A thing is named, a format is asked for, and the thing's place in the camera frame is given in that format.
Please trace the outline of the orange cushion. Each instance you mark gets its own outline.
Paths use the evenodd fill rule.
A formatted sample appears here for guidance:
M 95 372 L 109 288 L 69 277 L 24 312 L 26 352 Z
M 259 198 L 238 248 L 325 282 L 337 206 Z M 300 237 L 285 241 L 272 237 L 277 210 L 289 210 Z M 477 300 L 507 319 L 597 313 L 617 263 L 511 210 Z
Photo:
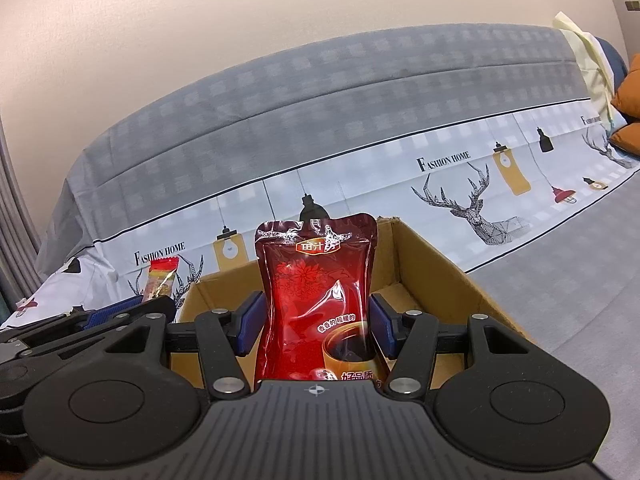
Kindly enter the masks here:
M 629 72 L 616 90 L 612 105 L 623 115 L 640 119 L 640 54 L 631 61 Z
M 640 122 L 632 122 L 616 130 L 610 136 L 610 143 L 631 155 L 640 156 Z

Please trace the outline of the grey curtain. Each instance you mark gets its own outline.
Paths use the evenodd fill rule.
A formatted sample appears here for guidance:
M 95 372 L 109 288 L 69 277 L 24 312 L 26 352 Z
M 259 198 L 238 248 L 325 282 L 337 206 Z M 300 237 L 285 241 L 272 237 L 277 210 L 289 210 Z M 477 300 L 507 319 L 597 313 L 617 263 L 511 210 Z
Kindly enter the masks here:
M 1 296 L 11 311 L 42 284 L 36 270 L 40 238 L 27 210 L 1 130 Z

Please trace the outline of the red clear candy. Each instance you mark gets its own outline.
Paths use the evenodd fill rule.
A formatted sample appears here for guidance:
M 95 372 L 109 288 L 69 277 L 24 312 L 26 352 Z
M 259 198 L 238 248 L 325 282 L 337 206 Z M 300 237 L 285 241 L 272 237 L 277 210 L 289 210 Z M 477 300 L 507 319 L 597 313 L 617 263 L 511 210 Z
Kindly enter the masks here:
M 178 266 L 178 256 L 153 259 L 143 291 L 143 300 L 148 301 L 160 296 L 170 296 Z

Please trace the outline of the orange cushion upper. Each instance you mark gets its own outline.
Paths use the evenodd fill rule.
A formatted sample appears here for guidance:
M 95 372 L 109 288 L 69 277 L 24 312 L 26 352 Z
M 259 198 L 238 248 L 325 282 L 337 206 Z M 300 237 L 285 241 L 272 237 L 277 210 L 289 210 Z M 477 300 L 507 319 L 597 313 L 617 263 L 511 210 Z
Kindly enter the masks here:
M 631 61 L 629 72 L 616 90 L 612 105 L 623 115 L 640 119 L 640 54 Z

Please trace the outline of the red coffee drink pouch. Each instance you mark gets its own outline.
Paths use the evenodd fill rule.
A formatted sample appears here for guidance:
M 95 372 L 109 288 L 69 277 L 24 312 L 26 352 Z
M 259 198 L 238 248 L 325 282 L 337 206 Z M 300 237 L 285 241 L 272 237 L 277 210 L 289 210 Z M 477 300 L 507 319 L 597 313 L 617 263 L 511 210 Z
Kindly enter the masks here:
M 384 382 L 390 370 L 369 314 L 377 242 L 370 214 L 258 226 L 255 249 L 267 317 L 255 382 Z

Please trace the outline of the orange cushion lower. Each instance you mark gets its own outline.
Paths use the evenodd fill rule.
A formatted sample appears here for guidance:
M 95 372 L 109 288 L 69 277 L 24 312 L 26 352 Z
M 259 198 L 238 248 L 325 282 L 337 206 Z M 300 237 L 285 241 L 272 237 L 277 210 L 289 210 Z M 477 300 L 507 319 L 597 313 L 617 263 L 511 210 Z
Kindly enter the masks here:
M 631 155 L 640 156 L 640 122 L 632 122 L 616 130 L 610 136 L 610 143 Z

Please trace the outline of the brown cardboard box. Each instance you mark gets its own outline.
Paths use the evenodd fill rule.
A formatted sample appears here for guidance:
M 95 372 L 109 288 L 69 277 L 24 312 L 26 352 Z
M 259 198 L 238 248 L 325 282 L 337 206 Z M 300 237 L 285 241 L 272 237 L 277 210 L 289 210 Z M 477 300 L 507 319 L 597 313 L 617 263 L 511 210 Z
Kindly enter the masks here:
M 382 295 L 397 312 L 416 309 L 445 324 L 463 324 L 471 315 L 481 313 L 517 334 L 523 331 L 486 292 L 405 222 L 397 218 L 375 221 L 378 242 L 370 295 Z M 209 274 L 192 285 L 180 309 L 180 321 L 192 322 L 199 314 L 216 308 L 233 311 L 251 292 L 264 292 L 256 249 L 252 261 Z M 240 367 L 253 386 L 260 384 L 254 379 L 259 341 L 248 356 L 240 359 Z

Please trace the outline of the grey deer print sofa cover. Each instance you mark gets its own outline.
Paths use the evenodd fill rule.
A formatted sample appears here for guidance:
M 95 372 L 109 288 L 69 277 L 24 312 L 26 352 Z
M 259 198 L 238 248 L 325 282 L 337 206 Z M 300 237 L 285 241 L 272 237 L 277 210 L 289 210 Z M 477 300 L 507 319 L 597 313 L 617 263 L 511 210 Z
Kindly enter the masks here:
M 304 210 L 397 218 L 547 350 L 629 376 L 639 162 L 610 143 L 555 28 L 365 32 L 258 58 L 143 107 L 68 173 L 9 327 L 141 294 L 179 257 L 178 307 Z

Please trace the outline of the cream yellow cloth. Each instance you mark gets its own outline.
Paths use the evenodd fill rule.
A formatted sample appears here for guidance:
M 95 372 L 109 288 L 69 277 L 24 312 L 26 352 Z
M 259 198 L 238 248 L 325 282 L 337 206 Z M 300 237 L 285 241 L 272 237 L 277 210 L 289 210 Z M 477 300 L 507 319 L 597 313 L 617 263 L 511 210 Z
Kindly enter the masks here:
M 591 102 L 600 116 L 605 131 L 610 133 L 616 119 L 616 111 L 611 104 L 614 96 L 614 73 L 611 65 L 608 64 L 604 50 L 593 34 L 582 30 L 563 12 L 555 15 L 552 26 L 562 32 L 570 44 Z

